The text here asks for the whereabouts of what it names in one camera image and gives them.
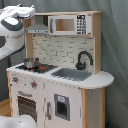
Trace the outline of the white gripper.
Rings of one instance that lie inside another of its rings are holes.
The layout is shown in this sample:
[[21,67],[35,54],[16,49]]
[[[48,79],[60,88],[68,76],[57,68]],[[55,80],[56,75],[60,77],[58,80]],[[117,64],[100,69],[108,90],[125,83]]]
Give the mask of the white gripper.
[[16,6],[7,6],[0,9],[0,18],[14,17],[21,19],[29,19],[36,13],[34,6],[24,7],[21,4]]

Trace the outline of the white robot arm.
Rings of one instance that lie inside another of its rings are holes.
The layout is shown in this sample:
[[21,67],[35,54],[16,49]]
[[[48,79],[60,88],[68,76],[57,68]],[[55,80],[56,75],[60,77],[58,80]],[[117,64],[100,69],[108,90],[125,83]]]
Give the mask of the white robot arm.
[[[0,9],[0,36],[5,37],[5,44],[0,48],[0,60],[18,52],[24,46],[24,26],[21,19],[35,15],[34,6],[23,7],[21,4]],[[37,128],[30,115],[7,117],[0,115],[0,128]]]

